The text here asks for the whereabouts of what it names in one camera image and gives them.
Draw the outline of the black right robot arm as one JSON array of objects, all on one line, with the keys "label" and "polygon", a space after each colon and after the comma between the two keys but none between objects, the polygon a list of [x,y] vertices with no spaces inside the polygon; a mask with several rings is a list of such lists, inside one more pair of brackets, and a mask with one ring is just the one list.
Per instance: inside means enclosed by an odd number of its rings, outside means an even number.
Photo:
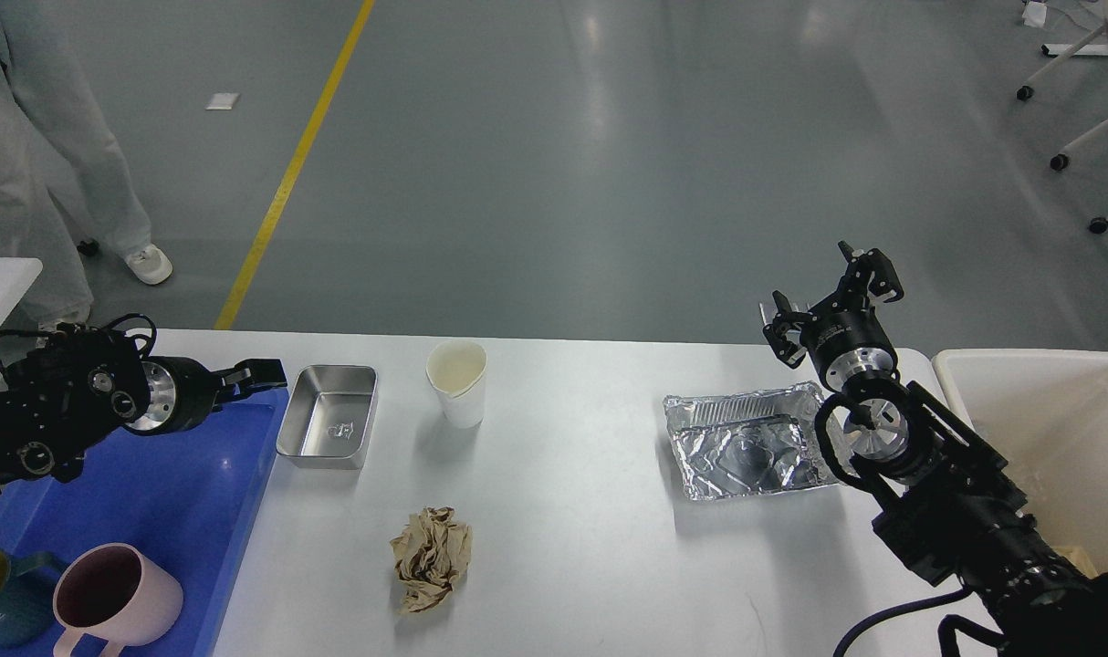
[{"label": "black right robot arm", "polygon": [[834,478],[879,504],[875,535],[905,568],[958,591],[875,612],[838,641],[842,656],[875,625],[977,595],[995,628],[948,614],[938,651],[960,654],[960,636],[1001,656],[1108,656],[1108,571],[1088,577],[1043,540],[1024,512],[1008,465],[945,403],[904,382],[876,302],[904,296],[891,259],[839,242],[847,261],[837,287],[808,310],[772,294],[765,325],[777,359],[812,362],[829,392],[814,415],[817,444]]}]

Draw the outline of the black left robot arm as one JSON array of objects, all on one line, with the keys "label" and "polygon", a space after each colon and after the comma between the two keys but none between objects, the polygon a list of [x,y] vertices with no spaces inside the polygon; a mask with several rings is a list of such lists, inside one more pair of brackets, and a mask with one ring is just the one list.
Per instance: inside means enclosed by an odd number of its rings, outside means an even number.
[{"label": "black left robot arm", "polygon": [[[277,359],[208,370],[187,357],[154,353],[160,331],[146,315],[57,324],[27,336],[39,340],[35,349],[12,363],[0,358],[0,487],[74,481],[88,450],[117,430],[187,432],[232,402],[287,386]],[[0,329],[0,340],[20,337],[20,329]]]}]

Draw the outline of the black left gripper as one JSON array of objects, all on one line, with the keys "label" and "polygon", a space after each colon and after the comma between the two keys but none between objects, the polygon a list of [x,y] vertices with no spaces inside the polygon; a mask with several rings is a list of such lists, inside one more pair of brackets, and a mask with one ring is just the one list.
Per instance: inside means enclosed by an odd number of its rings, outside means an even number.
[{"label": "black left gripper", "polygon": [[278,359],[246,359],[230,369],[208,370],[185,357],[148,357],[142,362],[148,382],[148,408],[125,424],[134,435],[166,435],[203,423],[219,396],[254,396],[287,387]]}]

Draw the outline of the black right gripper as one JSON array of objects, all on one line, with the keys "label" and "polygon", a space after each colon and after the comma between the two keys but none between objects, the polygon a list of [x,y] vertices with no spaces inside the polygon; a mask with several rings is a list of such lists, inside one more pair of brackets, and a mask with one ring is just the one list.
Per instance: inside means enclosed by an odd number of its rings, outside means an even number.
[{"label": "black right gripper", "polygon": [[762,315],[762,333],[772,355],[788,369],[797,369],[808,352],[825,390],[843,392],[850,379],[865,371],[896,377],[896,350],[875,310],[880,302],[899,302],[904,288],[884,251],[855,249],[847,242],[837,246],[847,269],[832,294],[834,312],[812,321],[809,302],[793,304],[774,290],[774,312],[771,318]]}]

